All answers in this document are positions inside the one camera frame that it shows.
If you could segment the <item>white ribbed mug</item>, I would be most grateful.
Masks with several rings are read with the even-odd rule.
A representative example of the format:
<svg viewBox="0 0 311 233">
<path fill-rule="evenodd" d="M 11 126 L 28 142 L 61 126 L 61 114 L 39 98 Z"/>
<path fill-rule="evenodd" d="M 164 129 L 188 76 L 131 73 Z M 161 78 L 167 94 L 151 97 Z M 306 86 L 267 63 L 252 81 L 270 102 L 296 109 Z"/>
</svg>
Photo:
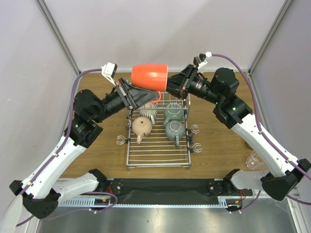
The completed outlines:
<svg viewBox="0 0 311 233">
<path fill-rule="evenodd" d="M 140 116 L 148 118 L 151 121 L 152 125 L 155 125 L 156 123 L 157 113 L 158 113 L 157 107 L 155 106 L 154 103 L 151 102 L 139 108 Z"/>
</svg>

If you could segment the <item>orange mug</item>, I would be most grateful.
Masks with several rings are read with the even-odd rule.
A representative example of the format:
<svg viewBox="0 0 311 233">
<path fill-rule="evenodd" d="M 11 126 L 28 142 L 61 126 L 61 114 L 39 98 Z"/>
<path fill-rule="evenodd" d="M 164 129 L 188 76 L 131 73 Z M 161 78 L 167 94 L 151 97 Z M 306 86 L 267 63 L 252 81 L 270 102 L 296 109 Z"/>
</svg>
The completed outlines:
<svg viewBox="0 0 311 233">
<path fill-rule="evenodd" d="M 156 91 L 159 94 L 159 98 L 152 100 L 151 103 L 158 103 L 161 100 L 161 93 L 166 91 L 167 81 L 167 64 L 142 64 L 132 68 L 131 83 L 133 86 Z"/>
</svg>

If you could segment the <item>teal ceramic mug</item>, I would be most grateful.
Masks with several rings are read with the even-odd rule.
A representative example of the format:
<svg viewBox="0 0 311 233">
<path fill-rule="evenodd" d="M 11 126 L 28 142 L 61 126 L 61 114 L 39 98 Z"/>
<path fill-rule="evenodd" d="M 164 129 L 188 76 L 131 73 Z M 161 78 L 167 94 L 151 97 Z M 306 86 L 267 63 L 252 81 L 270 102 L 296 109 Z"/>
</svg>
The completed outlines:
<svg viewBox="0 0 311 233">
<path fill-rule="evenodd" d="M 182 110 L 182 106 L 178 103 L 170 103 L 165 106 L 164 109 L 164 123 L 165 127 L 169 121 L 178 120 L 181 121 L 183 119 L 184 113 Z"/>
</svg>

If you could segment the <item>beige ceramic mug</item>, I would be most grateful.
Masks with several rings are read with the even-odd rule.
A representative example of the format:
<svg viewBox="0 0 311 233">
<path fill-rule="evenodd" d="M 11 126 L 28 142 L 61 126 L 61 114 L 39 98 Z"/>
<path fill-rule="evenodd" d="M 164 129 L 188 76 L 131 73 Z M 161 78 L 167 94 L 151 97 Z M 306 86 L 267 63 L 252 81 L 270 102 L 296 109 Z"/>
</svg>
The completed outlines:
<svg viewBox="0 0 311 233">
<path fill-rule="evenodd" d="M 150 135 L 153 125 L 150 119 L 139 116 L 132 123 L 132 131 L 137 136 L 137 143 L 140 144 L 143 138 Z"/>
</svg>

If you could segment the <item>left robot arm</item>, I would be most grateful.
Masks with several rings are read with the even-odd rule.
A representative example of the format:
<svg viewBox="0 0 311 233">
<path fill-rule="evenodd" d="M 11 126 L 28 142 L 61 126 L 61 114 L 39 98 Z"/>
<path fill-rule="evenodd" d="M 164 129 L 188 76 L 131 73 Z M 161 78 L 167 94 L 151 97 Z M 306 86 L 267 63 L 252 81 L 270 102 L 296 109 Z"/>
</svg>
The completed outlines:
<svg viewBox="0 0 311 233">
<path fill-rule="evenodd" d="M 138 109 L 158 97 L 157 92 L 134 87 L 123 78 L 104 99 L 88 89 L 79 91 L 72 102 L 74 114 L 59 143 L 35 172 L 22 181 L 13 181 L 10 189 L 22 195 L 23 206 L 38 219 L 46 218 L 59 203 L 80 194 L 104 193 L 107 178 L 98 169 L 61 185 L 56 181 L 103 131 L 99 123 L 124 108 Z"/>
</svg>

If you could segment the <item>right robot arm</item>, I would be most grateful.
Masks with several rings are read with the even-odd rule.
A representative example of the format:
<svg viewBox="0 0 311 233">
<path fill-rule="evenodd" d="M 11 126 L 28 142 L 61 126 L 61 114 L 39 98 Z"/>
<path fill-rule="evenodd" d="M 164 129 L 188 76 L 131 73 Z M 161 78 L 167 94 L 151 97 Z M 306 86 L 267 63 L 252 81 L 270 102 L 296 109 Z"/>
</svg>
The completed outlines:
<svg viewBox="0 0 311 233">
<path fill-rule="evenodd" d="M 215 104 L 213 113 L 227 128 L 239 135 L 259 154 L 266 171 L 234 169 L 225 176 L 224 191 L 235 195 L 241 189 L 263 190 L 275 200 L 283 200 L 311 167 L 307 159 L 290 155 L 256 121 L 252 109 L 236 95 L 239 81 L 233 70 L 219 68 L 211 81 L 193 65 L 168 77 L 166 90 L 183 99 L 192 94 Z"/>
</svg>

